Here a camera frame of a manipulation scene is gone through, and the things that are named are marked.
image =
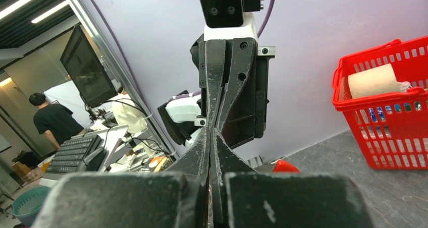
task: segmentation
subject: ceiling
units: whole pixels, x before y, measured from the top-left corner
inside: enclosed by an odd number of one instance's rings
[[[18,0],[0,0],[3,10]],[[49,18],[33,24],[31,21],[64,0],[32,0],[10,15],[0,19],[0,49],[18,48],[74,15],[69,6]]]

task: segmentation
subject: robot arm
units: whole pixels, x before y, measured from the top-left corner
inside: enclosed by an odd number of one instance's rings
[[[203,128],[192,148],[166,172],[63,178],[35,227],[207,227],[209,204],[213,227],[372,227],[349,179],[258,174],[232,151],[263,136],[267,65],[275,48],[257,44],[251,11],[261,8],[260,0],[200,1],[207,27],[196,61],[201,88],[196,123]],[[170,116],[167,105],[159,113],[172,123],[189,123],[185,120],[194,116],[192,107]],[[180,140],[183,132],[175,126],[167,126],[168,133]]]
[[[158,108],[169,135],[177,144],[190,148],[199,134],[200,127],[194,121],[201,114],[200,101],[201,94],[198,94],[172,100]]]

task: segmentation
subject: keyboard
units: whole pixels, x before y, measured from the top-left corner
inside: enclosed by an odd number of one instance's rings
[[[46,173],[68,174],[76,172],[80,162],[96,150],[100,142],[101,138],[97,135],[64,142],[46,169]]]

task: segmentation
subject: basket handle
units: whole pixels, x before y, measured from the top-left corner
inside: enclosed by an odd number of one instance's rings
[[[350,107],[350,106],[361,106],[362,104],[367,104],[368,101],[370,104],[377,104],[379,102],[383,101],[391,101],[391,100],[403,100],[404,97],[414,97],[421,94],[425,94],[425,89],[421,87],[414,87],[407,90],[407,93],[402,92],[392,92],[392,93],[385,93],[382,96],[376,97],[375,100],[372,99],[372,96],[362,97],[362,98],[356,98],[351,100],[352,103],[336,103],[335,106],[339,107]]]
[[[387,47],[390,47],[390,46],[396,46],[396,45],[399,45],[399,44],[401,44],[401,40],[400,39],[395,39],[395,40],[393,40],[391,42],[388,42],[388,43],[386,43],[384,45],[376,46],[376,47],[373,47],[371,49],[367,49],[365,51],[360,51],[360,52],[348,55],[348,57],[355,56],[355,55],[366,54],[366,53],[369,53],[369,52],[377,51],[377,50],[380,50],[380,49],[383,49],[383,48],[387,48]],[[338,74],[338,72],[342,71],[342,64],[340,64],[340,63],[339,63],[340,66],[338,68],[336,68],[336,70],[334,72],[334,75],[333,75],[334,77],[333,77],[333,81],[332,81],[332,87],[334,89],[338,89],[339,88],[339,74]]]

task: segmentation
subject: red plastic basket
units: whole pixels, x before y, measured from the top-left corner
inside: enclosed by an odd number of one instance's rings
[[[407,93],[352,99],[348,76],[391,63]],[[343,112],[371,168],[428,169],[428,36],[348,55],[333,77],[333,105]]]

